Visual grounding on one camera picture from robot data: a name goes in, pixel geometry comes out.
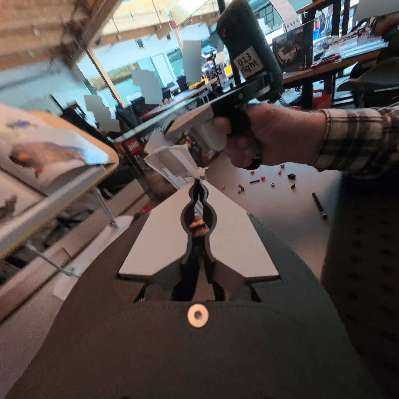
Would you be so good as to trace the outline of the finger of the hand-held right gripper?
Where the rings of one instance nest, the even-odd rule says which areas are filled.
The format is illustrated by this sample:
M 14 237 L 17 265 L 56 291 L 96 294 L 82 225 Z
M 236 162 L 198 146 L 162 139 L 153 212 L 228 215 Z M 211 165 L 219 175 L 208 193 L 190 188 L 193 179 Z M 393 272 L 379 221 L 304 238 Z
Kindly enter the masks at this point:
M 214 117 L 228 117 L 236 110 L 236 108 L 245 102 L 253 99 L 253 85 L 243 84 L 238 88 L 235 88 L 221 97 L 218 97 L 207 103 L 212 103 Z M 188 106 L 178 106 L 177 110 L 168 110 L 163 112 L 138 127 L 124 133 L 122 136 L 114 140 L 115 145 L 127 145 L 132 139 L 138 141 L 139 144 L 147 143 L 151 140 L 152 135 L 160 133 L 161 136 L 165 136 L 165 130 L 174 122 L 177 117 L 190 112 Z
M 212 126 L 213 117 L 213 105 L 206 103 L 177 117 L 164 135 L 167 139 L 175 139 L 181 132 L 188 132 L 195 139 L 211 139 L 217 134 Z

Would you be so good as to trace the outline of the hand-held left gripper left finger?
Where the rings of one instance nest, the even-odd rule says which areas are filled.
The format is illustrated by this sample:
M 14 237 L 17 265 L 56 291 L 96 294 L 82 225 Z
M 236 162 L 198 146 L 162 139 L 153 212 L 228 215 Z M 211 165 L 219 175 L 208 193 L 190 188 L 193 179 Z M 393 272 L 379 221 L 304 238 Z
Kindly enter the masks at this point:
M 199 270 L 188 227 L 194 220 L 198 183 L 186 184 L 146 214 L 118 271 L 122 281 L 160 286 L 174 300 L 193 299 Z

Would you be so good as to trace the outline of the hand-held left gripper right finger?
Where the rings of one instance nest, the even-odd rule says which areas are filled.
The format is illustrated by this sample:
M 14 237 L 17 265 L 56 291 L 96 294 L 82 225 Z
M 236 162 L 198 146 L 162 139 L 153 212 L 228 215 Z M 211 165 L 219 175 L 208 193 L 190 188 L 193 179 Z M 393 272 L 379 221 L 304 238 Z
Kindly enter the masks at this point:
M 206 273 L 210 283 L 232 293 L 238 286 L 273 281 L 280 274 L 248 213 L 202 181 Z

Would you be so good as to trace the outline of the white sticker sheet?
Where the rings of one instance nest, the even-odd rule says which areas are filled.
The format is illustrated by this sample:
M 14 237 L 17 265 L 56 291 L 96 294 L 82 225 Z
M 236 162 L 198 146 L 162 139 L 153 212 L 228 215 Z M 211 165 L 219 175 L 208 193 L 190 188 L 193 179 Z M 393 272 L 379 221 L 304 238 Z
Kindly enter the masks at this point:
M 205 178 L 205 170 L 197 167 L 186 144 L 160 147 L 148 154 L 144 161 L 176 190 Z

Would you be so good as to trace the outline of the instruction booklet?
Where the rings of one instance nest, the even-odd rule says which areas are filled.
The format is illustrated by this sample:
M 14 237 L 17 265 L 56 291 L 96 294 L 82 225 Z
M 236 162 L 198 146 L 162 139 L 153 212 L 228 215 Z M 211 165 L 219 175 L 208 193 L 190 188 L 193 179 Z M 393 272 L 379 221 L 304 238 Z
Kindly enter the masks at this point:
M 0 106 L 0 223 L 12 219 L 93 167 L 117 163 L 111 149 L 74 129 Z

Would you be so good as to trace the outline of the grey desk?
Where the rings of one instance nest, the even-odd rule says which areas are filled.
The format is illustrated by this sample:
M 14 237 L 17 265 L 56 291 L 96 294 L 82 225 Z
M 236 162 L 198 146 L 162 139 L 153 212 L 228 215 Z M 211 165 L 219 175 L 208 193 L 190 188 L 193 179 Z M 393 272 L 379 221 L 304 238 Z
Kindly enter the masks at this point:
M 296 187 L 287 181 L 246 186 L 237 192 L 245 172 L 220 155 L 209 166 L 206 179 L 215 188 L 255 215 L 301 257 L 319 278 L 326 255 L 330 221 L 335 213 L 340 172 L 319 173 L 314 168 L 287 163 L 297 174 Z M 312 198 L 315 192 L 328 219 L 323 220 Z M 1 286 L 1 398 L 5 398 L 45 340 L 66 294 L 77 279 L 58 272 L 36 257 Z

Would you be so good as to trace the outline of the person's right hand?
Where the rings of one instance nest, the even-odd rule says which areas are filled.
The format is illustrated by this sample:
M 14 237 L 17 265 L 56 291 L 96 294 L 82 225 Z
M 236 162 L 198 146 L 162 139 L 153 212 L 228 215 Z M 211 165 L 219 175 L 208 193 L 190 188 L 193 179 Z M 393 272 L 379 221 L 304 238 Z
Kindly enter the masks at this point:
M 262 156 L 262 165 L 292 162 L 311 165 L 324 140 L 327 121 L 323 112 L 302 112 L 272 104 L 259 103 L 247 109 L 251 128 Z M 214 129 L 225 136 L 232 127 L 225 117 L 212 121 Z M 255 150 L 249 139 L 239 135 L 227 137 L 224 153 L 237 168 L 249 167 Z

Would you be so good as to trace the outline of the black picture box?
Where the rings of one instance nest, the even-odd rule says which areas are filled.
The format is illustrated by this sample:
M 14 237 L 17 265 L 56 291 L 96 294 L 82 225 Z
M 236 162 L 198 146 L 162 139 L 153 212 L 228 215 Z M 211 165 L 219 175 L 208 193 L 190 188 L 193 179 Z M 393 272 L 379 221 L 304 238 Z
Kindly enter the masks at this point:
M 272 39 L 272 52 L 282 72 L 300 72 L 313 64 L 313 29 L 311 20 Z

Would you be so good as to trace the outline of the monster truck set box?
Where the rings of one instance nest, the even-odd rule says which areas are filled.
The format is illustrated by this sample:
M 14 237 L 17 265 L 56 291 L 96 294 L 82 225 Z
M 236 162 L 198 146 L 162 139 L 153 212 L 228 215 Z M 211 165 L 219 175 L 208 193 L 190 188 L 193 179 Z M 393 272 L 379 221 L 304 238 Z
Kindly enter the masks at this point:
M 204 152 L 197 141 L 188 132 L 181 132 L 175 139 L 167 140 L 165 136 L 160 133 L 154 134 L 151 140 L 144 144 L 139 144 L 138 141 L 132 139 L 127 145 L 115 145 L 118 153 L 126 161 L 134 177 L 143 187 L 148 196 L 156 201 L 162 202 L 170 197 L 177 190 L 162 177 L 158 172 L 149 167 L 144 161 L 144 158 L 163 146 L 174 146 L 186 144 L 194 162 L 197 167 L 205 170 L 205 175 L 208 166 L 208 152 Z

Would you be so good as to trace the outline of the scattered small brick pieces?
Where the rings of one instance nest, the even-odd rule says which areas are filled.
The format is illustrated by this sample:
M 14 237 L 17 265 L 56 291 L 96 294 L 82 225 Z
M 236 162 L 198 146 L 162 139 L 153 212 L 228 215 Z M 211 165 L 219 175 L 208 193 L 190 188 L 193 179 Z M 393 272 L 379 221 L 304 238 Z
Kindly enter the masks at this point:
M 281 181 L 287 181 L 291 190 L 296 187 L 297 174 L 287 168 L 287 163 L 281 163 L 276 166 L 260 166 L 257 169 L 250 167 L 249 169 L 243 169 L 246 173 L 245 178 L 248 178 L 242 182 L 237 183 L 237 192 L 242 193 L 246 191 L 246 186 L 253 186 L 257 184 L 268 184 L 269 187 L 275 188 L 276 183 Z

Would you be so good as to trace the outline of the dark axle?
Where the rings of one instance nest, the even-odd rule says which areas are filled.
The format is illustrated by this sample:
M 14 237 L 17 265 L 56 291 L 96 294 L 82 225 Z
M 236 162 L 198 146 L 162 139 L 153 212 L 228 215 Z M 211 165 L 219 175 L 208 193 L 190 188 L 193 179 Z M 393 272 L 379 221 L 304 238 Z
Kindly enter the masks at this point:
M 328 215 L 324 209 L 324 207 L 322 206 L 322 203 L 320 202 L 317 194 L 315 192 L 312 192 L 312 198 L 317 206 L 317 209 L 322 217 L 323 220 L 327 220 L 328 219 Z

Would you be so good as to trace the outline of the wooden background table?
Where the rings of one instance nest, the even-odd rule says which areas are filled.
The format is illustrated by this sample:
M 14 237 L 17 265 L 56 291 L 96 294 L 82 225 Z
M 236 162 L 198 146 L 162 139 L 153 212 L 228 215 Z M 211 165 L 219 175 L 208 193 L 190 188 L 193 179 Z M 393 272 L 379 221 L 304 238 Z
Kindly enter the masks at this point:
M 324 63 L 315 68 L 310 68 L 301 72 L 288 72 L 283 75 L 282 86 L 284 89 L 299 87 L 307 83 L 329 79 L 333 74 L 347 68 L 356 62 L 373 60 L 378 57 L 381 50 L 387 47 L 388 43 L 382 40 L 369 42 L 363 45 L 357 45 L 347 51 L 341 53 L 341 58 L 335 62 Z M 167 106 L 157 107 L 147 114 L 140 117 L 142 122 L 147 121 L 168 110 L 177 110 L 178 106 L 188 106 L 189 110 L 194 109 L 194 105 L 201 106 L 209 100 L 204 96 L 187 97 L 184 101 L 178 102 L 176 105 L 168 104 Z

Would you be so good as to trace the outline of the white book stand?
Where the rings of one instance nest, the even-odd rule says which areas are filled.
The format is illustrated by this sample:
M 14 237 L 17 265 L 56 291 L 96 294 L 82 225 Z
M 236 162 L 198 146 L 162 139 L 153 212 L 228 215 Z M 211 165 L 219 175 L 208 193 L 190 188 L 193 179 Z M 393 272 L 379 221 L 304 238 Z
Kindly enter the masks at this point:
M 79 131 L 78 133 L 86 136 L 86 138 L 91 142 L 98 144 L 101 142 L 86 132 Z M 106 222 L 108 225 L 108 227 L 101 227 L 100 224 L 96 225 L 99 230 L 99 239 L 96 238 L 97 233 L 92 233 L 91 236 L 88 233 L 85 233 L 82 239 L 78 239 L 78 243 L 82 244 L 82 247 L 85 247 L 87 242 L 91 242 L 92 239 L 94 239 L 95 244 L 89 244 L 89 248 L 94 249 L 94 252 L 91 255 L 91 260 L 94 259 L 94 256 L 97 256 L 100 253 L 100 249 L 105 248 L 127 229 L 128 222 L 132 222 L 133 218 L 129 216 L 114 218 L 97 188 L 99 182 L 108 177 L 108 175 L 116 169 L 119 163 L 117 152 L 107 144 L 103 142 L 101 143 L 101 147 L 105 149 L 109 147 L 111 149 L 111 155 L 115 154 L 117 156 L 117 163 L 109 166 L 93 167 L 91 170 L 81 174 L 74 181 L 64 185 L 49 197 L 46 197 L 33 207 L 29 208 L 20 216 L 12 219 L 5 225 L 1 225 L 1 261 L 23 246 L 42 260 L 45 260 L 51 266 L 55 267 L 59 272 L 63 272 L 67 276 L 73 276 L 75 279 L 80 277 L 79 274 L 75 274 L 74 269 L 64 269 L 48 256 L 39 252 L 35 246 L 29 243 L 29 240 L 31 236 L 44 224 L 58 216 L 66 207 L 69 206 L 70 203 L 74 202 L 88 191 L 93 191 L 95 197 L 97 197 L 97 200 L 100 202 L 103 212 L 106 215 L 106 220 L 103 222 Z

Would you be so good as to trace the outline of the dark perforated panel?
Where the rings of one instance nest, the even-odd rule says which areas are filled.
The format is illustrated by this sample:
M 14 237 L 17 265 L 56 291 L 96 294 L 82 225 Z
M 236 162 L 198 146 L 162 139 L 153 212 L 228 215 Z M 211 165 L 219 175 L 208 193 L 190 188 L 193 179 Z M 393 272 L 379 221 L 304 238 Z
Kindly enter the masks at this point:
M 321 279 L 383 395 L 398 398 L 398 174 L 342 178 Z

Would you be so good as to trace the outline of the black office chair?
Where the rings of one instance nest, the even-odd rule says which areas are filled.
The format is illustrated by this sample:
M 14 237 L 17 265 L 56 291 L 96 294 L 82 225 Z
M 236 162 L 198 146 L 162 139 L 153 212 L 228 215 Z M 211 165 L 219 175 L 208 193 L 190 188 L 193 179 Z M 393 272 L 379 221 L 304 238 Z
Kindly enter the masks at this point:
M 356 108 L 396 104 L 399 101 L 399 58 L 386 58 L 368 68 L 356 65 L 348 83 Z

